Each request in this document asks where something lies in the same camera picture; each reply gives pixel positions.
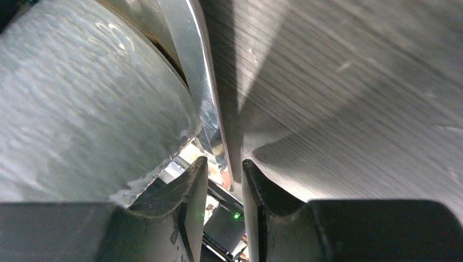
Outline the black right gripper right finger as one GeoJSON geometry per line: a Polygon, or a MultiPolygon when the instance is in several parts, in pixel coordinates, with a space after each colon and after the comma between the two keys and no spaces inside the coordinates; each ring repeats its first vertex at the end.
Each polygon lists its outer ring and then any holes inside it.
{"type": "Polygon", "coordinates": [[[462,261],[462,225],[424,199],[301,201],[242,163],[251,261],[462,261]]]}

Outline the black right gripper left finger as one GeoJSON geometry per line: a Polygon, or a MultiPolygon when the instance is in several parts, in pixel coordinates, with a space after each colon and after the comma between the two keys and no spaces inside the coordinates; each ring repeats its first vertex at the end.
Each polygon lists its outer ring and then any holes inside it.
{"type": "Polygon", "coordinates": [[[112,203],[1,205],[1,261],[199,261],[207,158],[141,196],[112,203]]]}

